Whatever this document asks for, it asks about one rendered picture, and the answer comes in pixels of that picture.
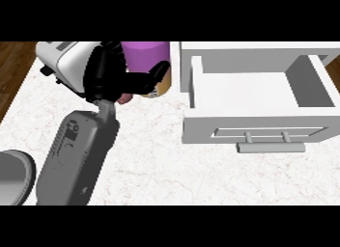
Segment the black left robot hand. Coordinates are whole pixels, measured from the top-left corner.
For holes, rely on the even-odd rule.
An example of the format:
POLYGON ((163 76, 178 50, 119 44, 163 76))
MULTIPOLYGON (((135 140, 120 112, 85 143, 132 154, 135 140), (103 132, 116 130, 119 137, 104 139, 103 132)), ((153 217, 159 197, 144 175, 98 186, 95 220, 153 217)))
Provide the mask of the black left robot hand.
POLYGON ((125 52, 119 41, 103 41, 95 47, 84 75, 87 101, 118 102, 123 94, 147 95, 162 82, 171 68, 160 61, 149 72, 128 72, 125 52))

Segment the purple and tan can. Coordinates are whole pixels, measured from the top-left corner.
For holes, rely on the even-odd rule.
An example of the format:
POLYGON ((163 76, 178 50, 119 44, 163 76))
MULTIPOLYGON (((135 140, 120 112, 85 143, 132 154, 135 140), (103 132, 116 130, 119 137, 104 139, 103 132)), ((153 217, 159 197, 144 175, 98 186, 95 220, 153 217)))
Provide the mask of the purple and tan can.
POLYGON ((150 70, 163 62, 171 61, 169 41, 125 41, 122 43, 129 71, 125 75, 123 95, 118 102, 128 103, 134 95, 149 98, 163 96, 172 86, 172 69, 168 69, 162 81, 143 92, 150 82, 150 70))

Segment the white drawer front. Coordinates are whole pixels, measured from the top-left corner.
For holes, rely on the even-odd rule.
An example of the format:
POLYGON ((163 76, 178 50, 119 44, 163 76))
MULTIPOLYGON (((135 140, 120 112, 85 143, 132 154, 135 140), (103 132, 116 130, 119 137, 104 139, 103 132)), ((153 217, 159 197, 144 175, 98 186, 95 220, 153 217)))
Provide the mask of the white drawer front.
POLYGON ((340 135, 340 107, 188 109, 185 144, 318 143, 340 135))

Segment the white open drawer box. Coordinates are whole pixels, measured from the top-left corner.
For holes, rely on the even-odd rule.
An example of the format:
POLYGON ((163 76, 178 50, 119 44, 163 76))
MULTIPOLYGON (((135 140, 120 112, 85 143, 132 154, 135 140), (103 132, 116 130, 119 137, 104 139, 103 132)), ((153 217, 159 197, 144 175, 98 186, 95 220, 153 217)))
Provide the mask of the white open drawer box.
POLYGON ((191 58, 193 105, 209 108, 340 107, 340 93, 318 55, 302 55, 281 71, 206 71, 191 58))

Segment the white toaster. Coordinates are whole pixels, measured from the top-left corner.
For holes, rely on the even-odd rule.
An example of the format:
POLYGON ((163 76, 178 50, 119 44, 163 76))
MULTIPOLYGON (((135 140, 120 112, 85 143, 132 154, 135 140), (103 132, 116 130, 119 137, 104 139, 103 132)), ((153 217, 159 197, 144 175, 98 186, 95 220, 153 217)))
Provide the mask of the white toaster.
POLYGON ((98 41, 41 41, 36 57, 44 63, 41 72, 57 76, 57 82, 85 97, 84 75, 98 41))

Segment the white cabinet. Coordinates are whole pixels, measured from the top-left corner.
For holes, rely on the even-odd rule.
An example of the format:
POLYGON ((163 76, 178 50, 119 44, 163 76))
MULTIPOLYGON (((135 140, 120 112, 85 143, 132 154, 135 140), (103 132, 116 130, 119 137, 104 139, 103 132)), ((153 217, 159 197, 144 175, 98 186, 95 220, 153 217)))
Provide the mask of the white cabinet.
POLYGON ((302 55, 327 66, 340 55, 340 41, 182 41, 181 92, 190 91, 191 58, 202 57, 208 73, 284 72, 302 55))

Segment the grey rounded object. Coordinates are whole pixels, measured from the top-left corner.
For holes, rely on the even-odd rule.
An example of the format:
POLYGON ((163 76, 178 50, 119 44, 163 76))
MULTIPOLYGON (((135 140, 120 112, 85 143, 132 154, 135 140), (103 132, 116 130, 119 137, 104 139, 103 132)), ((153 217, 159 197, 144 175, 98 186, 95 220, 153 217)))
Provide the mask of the grey rounded object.
POLYGON ((0 206, 22 206, 36 181, 36 163, 25 151, 0 151, 0 206))

